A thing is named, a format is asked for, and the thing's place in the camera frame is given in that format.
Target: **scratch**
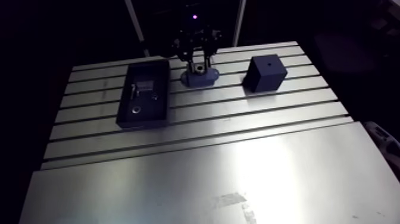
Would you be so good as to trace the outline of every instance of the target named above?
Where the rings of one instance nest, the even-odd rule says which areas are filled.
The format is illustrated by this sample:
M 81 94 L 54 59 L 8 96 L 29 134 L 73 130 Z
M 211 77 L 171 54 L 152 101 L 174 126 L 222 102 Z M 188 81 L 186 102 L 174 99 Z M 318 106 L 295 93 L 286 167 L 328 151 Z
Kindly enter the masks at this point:
M 212 207 L 214 209 L 220 209 L 222 207 L 231 206 L 233 204 L 238 204 L 245 202 L 246 198 L 238 192 L 232 194 L 226 194 L 213 199 Z

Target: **metal frame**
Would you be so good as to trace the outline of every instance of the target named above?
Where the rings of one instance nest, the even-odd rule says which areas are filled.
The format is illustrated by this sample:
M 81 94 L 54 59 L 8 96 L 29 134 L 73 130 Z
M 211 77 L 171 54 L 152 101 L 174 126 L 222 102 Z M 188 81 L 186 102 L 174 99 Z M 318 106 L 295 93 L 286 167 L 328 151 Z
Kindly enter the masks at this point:
M 246 8 L 246 0 L 240 0 L 239 9 L 237 11 L 237 20 L 235 27 L 235 34 L 233 35 L 233 43 L 232 46 L 238 46 L 240 31 L 242 29 L 243 15 L 245 13 Z
M 135 27 L 137 38 L 139 38 L 139 41 L 143 43 L 145 41 L 145 38 L 143 37 L 142 29 L 140 28 L 139 20 L 138 17 L 136 16 L 135 9 L 133 8 L 132 1 L 125 0 L 125 4 L 126 7 L 128 8 L 130 18 L 132 19 L 133 26 Z M 150 57 L 149 51 L 146 48 L 143 49 L 143 52 L 146 57 Z
M 135 27 L 137 38 L 142 43 L 145 41 L 145 38 L 143 37 L 143 32 L 142 32 L 142 29 L 140 28 L 139 20 L 138 20 L 138 17 L 136 16 L 135 9 L 133 8 L 132 1 L 125 0 L 125 4 L 128 9 L 130 18 L 132 19 L 133 26 Z M 237 11 L 235 33 L 233 35 L 233 43 L 232 43 L 233 47 L 238 46 L 240 31 L 242 29 L 243 15 L 245 13 L 245 8 L 246 8 L 246 0 L 240 0 L 239 9 Z M 149 53 L 148 49 L 146 49 L 146 48 L 143 49 L 143 52 L 146 57 L 150 57 L 150 53 Z

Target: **metal plate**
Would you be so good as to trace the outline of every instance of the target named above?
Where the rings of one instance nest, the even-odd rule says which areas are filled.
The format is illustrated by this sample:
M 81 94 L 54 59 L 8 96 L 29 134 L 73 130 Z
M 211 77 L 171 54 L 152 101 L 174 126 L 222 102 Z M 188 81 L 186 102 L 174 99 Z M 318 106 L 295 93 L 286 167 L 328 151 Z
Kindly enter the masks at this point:
M 279 86 L 279 89 L 272 94 L 295 91 L 299 89 L 319 88 L 326 86 L 326 82 L 322 77 L 308 77 L 304 79 L 285 80 Z M 96 104 L 101 102 L 119 101 L 122 89 L 112 89 L 106 91 L 90 92 L 86 94 L 76 94 L 65 96 L 61 101 L 61 108 L 72 107 L 86 104 Z M 232 86 L 226 88 L 207 89 L 203 91 L 184 92 L 170 95 L 170 107 L 178 107 L 183 105 L 199 104 L 202 102 L 213 102 L 218 100 L 227 100 L 235 98 L 243 98 L 255 95 L 245 92 L 241 86 Z
M 228 102 L 198 105 L 171 109 L 168 116 L 170 124 L 189 122 L 195 120 L 211 119 L 221 116 L 238 116 L 239 114 L 255 113 L 265 110 L 276 110 L 284 107 L 301 106 L 317 102 L 336 100 L 337 97 L 330 89 L 295 92 L 270 97 L 256 97 L 240 99 Z M 96 119 L 86 122 L 76 122 L 64 125 L 55 125 L 50 139 L 70 138 L 96 133 L 108 133 L 121 131 L 115 123 L 115 117 Z
M 318 70 L 314 66 L 299 66 L 299 67 L 288 67 L 287 70 L 287 79 L 297 78 L 297 77 L 305 77 L 311 75 L 319 74 Z M 230 74 L 228 76 L 221 75 L 218 80 L 215 81 L 214 86 L 209 86 L 206 88 L 215 88 L 221 86 L 229 86 L 229 85 L 240 85 L 242 83 L 242 78 L 246 75 L 245 72 Z M 96 79 L 84 82 L 73 82 L 69 83 L 65 89 L 65 94 L 76 94 L 80 92 L 88 92 L 88 91 L 100 91 L 103 89 L 111 89 L 111 88 L 122 88 L 124 85 L 125 77 L 112 77 L 108 79 Z M 179 80 L 175 80 L 171 82 L 171 92 L 181 92 L 181 91 L 192 91 L 196 88 L 186 88 L 182 85 Z
M 310 120 L 306 122 L 291 123 L 289 125 L 266 127 L 264 129 L 257 129 L 249 132 L 233 133 L 231 135 L 208 137 L 208 138 L 195 139 L 193 141 L 187 141 L 187 142 L 165 144 L 156 147 L 137 148 L 135 150 L 87 155 L 84 157 L 64 158 L 62 160 L 51 160 L 43 163 L 41 169 L 55 169 L 67 166 L 76 166 L 88 163 L 98 163 L 102 161 L 118 160 L 121 158 L 130 158 L 143 155 L 152 155 L 157 153 L 188 150 L 197 147 L 205 147 L 209 145 L 217 145 L 217 144 L 236 142 L 247 139 L 255 139 L 265 136 L 279 135 L 282 133 L 297 132 L 300 130 L 314 129 L 318 127 L 333 126 L 351 122 L 353 122 L 353 119 L 351 117 L 342 117 L 342 116 L 329 117 L 324 119 Z
M 339 102 L 289 108 L 238 117 L 206 120 L 160 129 L 116 133 L 73 139 L 48 144 L 45 158 L 65 157 L 85 153 L 101 153 L 129 147 L 140 147 L 163 142 L 182 141 L 206 136 L 244 132 L 269 126 L 346 115 Z
M 191 105 L 193 103 L 202 103 L 210 101 L 221 101 L 232 99 L 242 99 L 251 96 L 257 95 L 274 95 L 274 94 L 282 94 L 285 92 L 293 92 L 293 91 L 301 91 L 315 88 L 323 88 L 327 87 L 328 84 L 325 80 L 320 77 L 308 77 L 303 79 L 293 79 L 293 80 L 284 80 L 281 86 L 279 87 L 277 92 L 263 92 L 258 94 L 251 94 L 249 92 L 245 92 L 241 86 L 232 86 L 226 88 L 217 88 L 217 89 L 209 89 L 207 91 L 201 92 L 185 92 L 181 94 L 170 95 L 170 101 L 173 101 L 170 106 L 176 107 L 178 105 Z M 100 94 L 89 94 L 88 97 L 77 98 L 78 102 L 83 104 L 90 104 L 96 102 L 107 102 L 112 100 L 118 100 L 116 96 L 120 93 L 120 90 L 108 91 L 112 94 L 103 95 Z M 70 122 L 73 120 L 81 120 L 81 119 L 93 119 L 97 117 L 104 116 L 113 116 L 116 115 L 118 111 L 118 103 L 109 103 L 109 104 L 99 104 L 93 106 L 84 106 L 79 108 L 69 108 L 60 110 L 57 114 L 56 122 Z
M 21 224 L 400 223 L 359 123 L 35 172 Z
M 300 53 L 298 53 L 299 51 L 289 51 L 287 54 L 285 55 L 299 55 Z M 245 71 L 247 70 L 247 68 L 249 67 L 249 61 L 251 59 L 252 56 L 255 55 L 260 55 L 258 53 L 258 51 L 249 51 L 248 53 L 245 54 L 247 56 L 246 62 L 247 63 L 238 63 L 235 61 L 229 61 L 228 64 L 232 64 L 232 66 L 238 66 L 240 65 L 242 68 L 241 70 L 237 70 L 235 69 L 234 71 L 229 70 L 226 68 L 226 66 L 222 66 L 222 65 L 226 65 L 226 64 L 216 64 L 213 67 L 215 69 L 218 69 L 218 71 L 221 74 L 224 73 L 231 73 L 231 72 L 238 72 L 238 71 Z M 244 56 L 241 55 L 240 57 L 238 57 L 238 61 L 240 60 L 244 60 L 243 59 Z M 300 64 L 311 64 L 310 60 L 307 59 L 307 56 L 302 55 L 302 56 L 291 56 L 291 57 L 283 57 L 281 58 L 282 63 L 285 66 L 294 66 L 294 65 L 300 65 Z M 76 81 L 83 81 L 83 80 L 91 80 L 91 79 L 104 79 L 107 77 L 113 77 L 113 76 L 123 76 L 127 73 L 127 69 L 128 69 L 128 65 L 124 65 L 124 66 L 115 66 L 115 67 L 106 67 L 106 68 L 101 68 L 101 69 L 92 69 L 92 70 L 83 70 L 83 71 L 74 71 L 71 73 L 70 75 L 70 79 L 69 82 L 76 82 Z M 171 77 L 173 79 L 178 79 L 178 77 L 180 77 L 180 75 L 186 70 L 184 69 L 184 66 L 180 66 L 180 67 L 173 67 L 171 66 Z

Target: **dark background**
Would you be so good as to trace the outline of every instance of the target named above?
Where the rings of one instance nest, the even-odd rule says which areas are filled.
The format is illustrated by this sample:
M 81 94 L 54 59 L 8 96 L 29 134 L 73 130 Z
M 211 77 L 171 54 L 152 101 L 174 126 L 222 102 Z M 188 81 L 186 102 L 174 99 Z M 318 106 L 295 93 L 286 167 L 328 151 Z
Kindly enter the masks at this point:
M 361 29 L 362 24 L 368 24 L 376 3 L 247 0 L 239 45 L 298 41 L 311 59 L 317 58 L 310 46 L 315 34 Z M 179 30 L 180 14 L 176 11 L 182 5 L 210 11 L 209 19 L 223 31 L 221 47 L 229 47 L 239 1 L 133 1 L 146 39 L 142 44 L 122 0 L 7 0 L 1 4 L 1 73 L 6 102 L 2 117 L 8 133 L 2 161 L 10 176 L 4 184 L 9 188 L 5 192 L 10 201 L 10 220 L 6 222 L 17 223 L 30 175 L 40 166 L 72 66 L 143 57 L 142 46 L 157 55 Z M 398 70 L 387 69 L 387 73 L 395 71 Z M 376 105 L 379 109 L 396 102 L 396 82 L 387 83 L 391 97 L 380 96 L 382 101 Z M 382 110 L 387 111 L 390 122 L 398 122 L 397 111 L 392 107 Z

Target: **hole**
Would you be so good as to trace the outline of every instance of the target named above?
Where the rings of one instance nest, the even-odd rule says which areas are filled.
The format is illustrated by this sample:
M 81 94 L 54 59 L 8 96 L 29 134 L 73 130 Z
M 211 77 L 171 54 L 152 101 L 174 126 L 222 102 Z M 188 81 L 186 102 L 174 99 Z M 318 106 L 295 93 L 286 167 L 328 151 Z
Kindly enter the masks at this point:
M 135 107 L 133 107 L 133 108 L 132 108 L 132 113 L 134 113 L 134 114 L 137 114 L 137 113 L 139 113 L 139 112 L 140 112 L 140 110 L 141 110 L 141 108 L 140 108 L 140 107 L 138 107 L 138 106 L 135 106 Z

